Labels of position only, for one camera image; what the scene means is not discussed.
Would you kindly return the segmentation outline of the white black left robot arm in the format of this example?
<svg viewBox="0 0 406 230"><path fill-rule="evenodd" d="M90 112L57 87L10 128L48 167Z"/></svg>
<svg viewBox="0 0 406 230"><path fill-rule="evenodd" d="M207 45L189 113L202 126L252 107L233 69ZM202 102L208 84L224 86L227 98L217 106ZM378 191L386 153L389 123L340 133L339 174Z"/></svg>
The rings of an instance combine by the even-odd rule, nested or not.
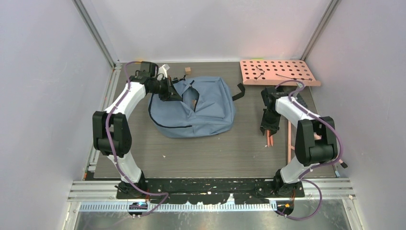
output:
<svg viewBox="0 0 406 230"><path fill-rule="evenodd" d="M139 69L129 75L128 64L124 66L126 84L118 98L105 110L96 111L92 116L93 146L106 156L120 174L120 186L128 187L135 198L147 193L147 184L142 170L137 166L132 154L132 136L128 117L138 103L150 93L164 101L180 101L168 76L169 65L148 61L136 61Z"/></svg>

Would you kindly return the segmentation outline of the orange pencil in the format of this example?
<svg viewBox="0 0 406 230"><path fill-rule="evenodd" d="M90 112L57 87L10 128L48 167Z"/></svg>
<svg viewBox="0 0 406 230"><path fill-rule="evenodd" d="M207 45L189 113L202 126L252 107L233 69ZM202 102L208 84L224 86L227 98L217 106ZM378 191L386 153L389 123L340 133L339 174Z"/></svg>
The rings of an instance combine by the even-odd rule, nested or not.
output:
<svg viewBox="0 0 406 230"><path fill-rule="evenodd" d="M269 148L271 146L270 131L269 130L266 130L265 136L266 136L266 140L267 140L267 147Z"/></svg>
<svg viewBox="0 0 406 230"><path fill-rule="evenodd" d="M271 141L271 147L273 147L273 136L272 136L271 131L270 131L270 141Z"/></svg>

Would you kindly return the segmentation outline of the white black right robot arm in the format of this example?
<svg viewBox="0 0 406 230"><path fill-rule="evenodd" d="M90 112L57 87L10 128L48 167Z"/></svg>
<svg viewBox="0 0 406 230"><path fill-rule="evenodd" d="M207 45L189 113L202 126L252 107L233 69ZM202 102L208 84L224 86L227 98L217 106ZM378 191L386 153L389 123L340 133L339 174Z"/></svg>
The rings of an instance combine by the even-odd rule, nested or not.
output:
<svg viewBox="0 0 406 230"><path fill-rule="evenodd" d="M265 105L260 124L262 134L268 137L276 134L282 116L296 127L295 156L275 173L272 181L273 191L282 197L287 196L313 167L333 161L339 155L334 120L311 112L292 95L292 92L280 92L273 86L261 91Z"/></svg>

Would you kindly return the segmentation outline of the blue grey student backpack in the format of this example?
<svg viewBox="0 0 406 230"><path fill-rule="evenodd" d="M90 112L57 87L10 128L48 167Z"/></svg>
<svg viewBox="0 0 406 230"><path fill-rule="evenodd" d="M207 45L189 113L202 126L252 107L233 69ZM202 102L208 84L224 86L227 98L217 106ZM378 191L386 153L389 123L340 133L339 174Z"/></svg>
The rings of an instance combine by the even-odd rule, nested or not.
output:
<svg viewBox="0 0 406 230"><path fill-rule="evenodd" d="M158 131L169 138L198 138L229 131L234 124L234 102L245 95L233 95L221 77L195 77L174 84L179 101L163 101L153 94L148 114Z"/></svg>

